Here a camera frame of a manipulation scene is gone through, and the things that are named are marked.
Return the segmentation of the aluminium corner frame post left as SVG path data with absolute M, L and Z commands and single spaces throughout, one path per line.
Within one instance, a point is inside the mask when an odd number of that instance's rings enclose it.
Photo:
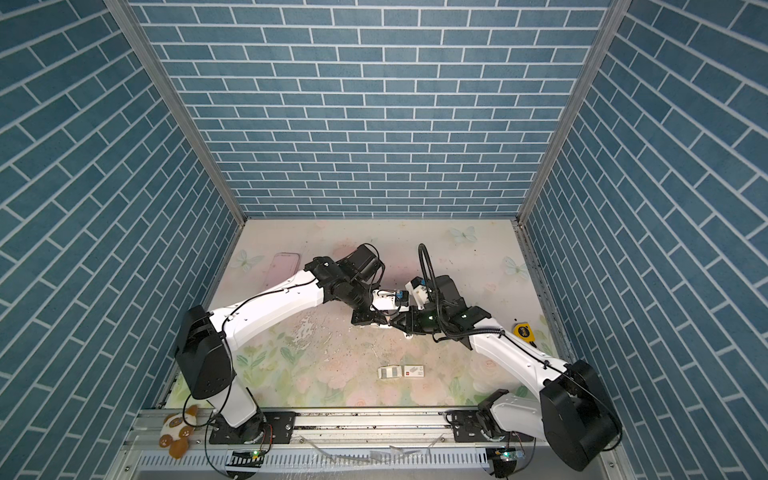
M 152 84 L 156 87 L 161 99 L 175 119 L 184 138 L 196 154 L 199 163 L 213 182 L 231 215 L 238 226 L 243 227 L 247 220 L 246 214 L 236 200 L 232 189 L 227 184 L 210 149 L 163 67 L 129 2 L 124 0 L 105 0 L 104 4 L 133 49 Z

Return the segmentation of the brown white plush toy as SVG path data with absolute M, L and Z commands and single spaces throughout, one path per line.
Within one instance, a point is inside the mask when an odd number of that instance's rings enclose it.
M 162 449 L 166 449 L 172 458 L 179 460 L 185 455 L 189 449 L 188 438 L 195 431 L 193 426 L 184 422 L 183 415 L 190 420 L 195 419 L 197 413 L 198 406 L 193 405 L 181 413 L 169 415 L 165 418 L 158 445 Z

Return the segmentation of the aluminium corner frame post right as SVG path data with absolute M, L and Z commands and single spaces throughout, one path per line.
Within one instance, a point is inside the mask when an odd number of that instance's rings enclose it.
M 574 83 L 573 91 L 562 111 L 558 126 L 551 136 L 548 148 L 542 156 L 542 161 L 533 177 L 532 184 L 525 196 L 517 216 L 517 223 L 522 226 L 531 217 L 535 204 L 540 197 L 547 178 L 557 163 L 565 140 L 570 133 L 575 119 L 583 105 L 589 89 L 592 86 L 598 70 L 605 59 L 611 42 L 631 5 L 630 0 L 612 1 L 600 24 L 593 45 L 585 57 L 583 68 Z

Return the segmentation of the yellow tape measure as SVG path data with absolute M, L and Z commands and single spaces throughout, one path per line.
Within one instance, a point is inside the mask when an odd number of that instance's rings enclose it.
M 535 344 L 535 332 L 527 322 L 518 322 L 513 325 L 513 334 L 532 346 Z

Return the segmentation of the white staple box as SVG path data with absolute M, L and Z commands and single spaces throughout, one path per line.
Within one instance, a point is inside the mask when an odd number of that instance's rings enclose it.
M 404 378 L 424 378 L 425 367 L 423 365 L 403 365 L 402 373 Z

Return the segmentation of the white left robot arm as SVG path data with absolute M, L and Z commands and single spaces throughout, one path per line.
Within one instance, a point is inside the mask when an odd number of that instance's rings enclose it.
M 369 311 L 371 279 L 382 268 L 378 250 L 364 243 L 340 260 L 315 257 L 287 280 L 232 305 L 189 309 L 173 355 L 191 397 L 210 403 L 232 428 L 257 421 L 259 407 L 236 378 L 236 352 L 278 323 L 324 303 Z

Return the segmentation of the pink phone case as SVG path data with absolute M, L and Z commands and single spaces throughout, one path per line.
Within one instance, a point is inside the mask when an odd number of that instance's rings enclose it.
M 288 280 L 300 270 L 301 256 L 298 253 L 278 252 L 267 270 L 264 289 L 270 289 Z

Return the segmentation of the staple box tray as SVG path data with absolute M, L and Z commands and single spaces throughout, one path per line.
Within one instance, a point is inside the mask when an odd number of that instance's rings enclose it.
M 379 380 L 398 379 L 403 377 L 403 370 L 400 365 L 390 365 L 379 367 L 377 370 Z

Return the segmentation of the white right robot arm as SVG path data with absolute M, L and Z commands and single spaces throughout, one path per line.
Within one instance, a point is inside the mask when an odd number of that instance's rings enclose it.
M 504 328 L 491 313 L 469 306 L 453 280 L 414 278 L 403 290 L 377 290 L 373 309 L 406 335 L 431 335 L 482 355 L 514 376 L 528 392 L 498 389 L 477 407 L 475 426 L 492 441 L 522 433 L 545 440 L 567 466 L 584 470 L 616 448 L 623 425 L 605 386 L 585 361 L 566 362 Z

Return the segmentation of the aluminium corner frame post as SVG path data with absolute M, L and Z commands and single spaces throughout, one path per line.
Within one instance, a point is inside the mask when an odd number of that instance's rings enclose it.
M 533 177 L 532 184 L 525 196 L 517 216 L 517 223 L 522 226 L 531 217 L 535 204 L 540 197 L 547 178 L 557 163 L 565 140 L 570 133 L 575 119 L 583 105 L 589 89 L 592 86 L 598 70 L 605 59 L 611 42 L 631 5 L 630 0 L 612 1 L 600 24 L 593 45 L 585 57 L 583 68 L 574 83 L 573 91 L 562 111 L 558 126 L 551 136 L 548 148 L 542 156 L 542 161 Z
M 213 182 L 231 215 L 238 226 L 243 227 L 247 220 L 246 214 L 236 200 L 232 189 L 227 184 L 210 149 L 163 67 L 129 2 L 124 0 L 105 0 L 104 4 L 133 49 L 152 84 L 156 87 L 161 99 L 175 119 L 184 138 L 196 154 L 199 163 Z

